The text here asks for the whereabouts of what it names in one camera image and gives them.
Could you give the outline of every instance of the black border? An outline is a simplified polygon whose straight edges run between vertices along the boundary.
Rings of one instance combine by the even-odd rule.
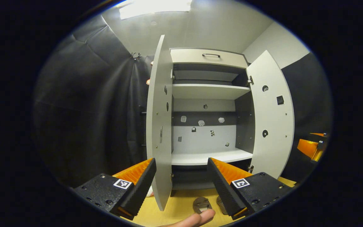
[[[325,67],[334,97],[334,132],[309,181],[256,217],[233,224],[363,225],[363,145],[356,152],[352,145],[353,122],[363,120],[354,112],[363,114],[363,96],[359,92],[349,98],[354,81],[357,89],[363,85],[363,2],[251,3],[294,31]],[[74,19],[95,4],[0,3],[0,224],[124,225],[68,193],[34,152],[31,134],[37,72],[73,28]],[[363,141],[361,132],[357,131],[358,141]]]

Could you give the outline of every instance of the gray curtain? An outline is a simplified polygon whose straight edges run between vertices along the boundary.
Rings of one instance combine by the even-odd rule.
[[[51,53],[34,90],[34,135],[52,173],[77,187],[146,159],[146,80],[153,57],[137,60],[101,16],[79,26]]]

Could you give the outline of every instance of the sticker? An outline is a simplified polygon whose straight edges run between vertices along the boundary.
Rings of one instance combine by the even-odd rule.
[[[284,104],[284,97],[278,96],[277,97],[277,105],[283,105]]]
[[[131,185],[131,182],[119,179],[113,185],[119,188],[127,189]]]
[[[236,188],[241,188],[250,185],[249,182],[247,182],[244,178],[232,181],[232,184],[235,185]]]

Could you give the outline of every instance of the cabinet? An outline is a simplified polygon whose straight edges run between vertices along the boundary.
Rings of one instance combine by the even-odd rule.
[[[293,135],[291,94],[268,51],[248,66],[242,54],[170,49],[160,37],[147,100],[147,158],[157,162],[152,186],[160,210],[173,187],[172,167],[202,168],[212,157],[278,178]]]

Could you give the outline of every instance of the shoe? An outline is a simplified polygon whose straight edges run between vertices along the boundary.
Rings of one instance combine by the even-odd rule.
[[[211,204],[207,198],[198,197],[193,202],[193,210],[197,214],[201,214],[204,210],[212,209]]]
[[[219,195],[218,195],[218,197],[216,198],[216,204],[218,204],[218,205],[219,205],[219,207],[221,208],[221,211],[222,211],[222,213],[223,213],[223,214],[228,214],[228,213],[226,212],[225,206],[223,205],[223,202],[222,202],[222,200],[221,200],[221,197],[219,197]]]

